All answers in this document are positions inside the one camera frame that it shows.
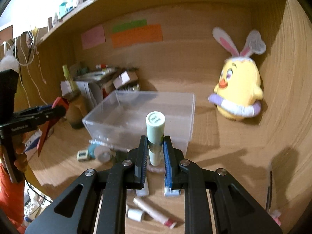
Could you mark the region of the orange sleeve forearm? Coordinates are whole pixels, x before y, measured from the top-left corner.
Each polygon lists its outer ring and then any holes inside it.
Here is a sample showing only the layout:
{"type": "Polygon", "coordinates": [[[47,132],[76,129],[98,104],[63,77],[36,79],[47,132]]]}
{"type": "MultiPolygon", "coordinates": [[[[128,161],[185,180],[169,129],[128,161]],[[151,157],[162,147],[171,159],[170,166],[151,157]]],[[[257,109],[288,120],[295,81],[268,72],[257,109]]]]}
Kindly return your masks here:
{"type": "Polygon", "coordinates": [[[24,221],[24,180],[12,183],[1,164],[1,209],[19,233],[25,233],[24,221]]]}

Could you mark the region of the person's left hand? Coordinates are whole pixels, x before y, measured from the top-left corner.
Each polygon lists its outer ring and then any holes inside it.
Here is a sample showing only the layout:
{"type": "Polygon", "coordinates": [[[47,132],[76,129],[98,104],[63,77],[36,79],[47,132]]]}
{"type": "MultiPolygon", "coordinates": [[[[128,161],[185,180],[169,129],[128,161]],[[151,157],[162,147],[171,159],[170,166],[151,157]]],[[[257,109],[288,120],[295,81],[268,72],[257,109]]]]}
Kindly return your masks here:
{"type": "Polygon", "coordinates": [[[26,134],[19,134],[13,137],[13,146],[15,150],[16,160],[14,161],[15,167],[24,173],[27,170],[28,161],[27,155],[24,153],[26,134]]]}

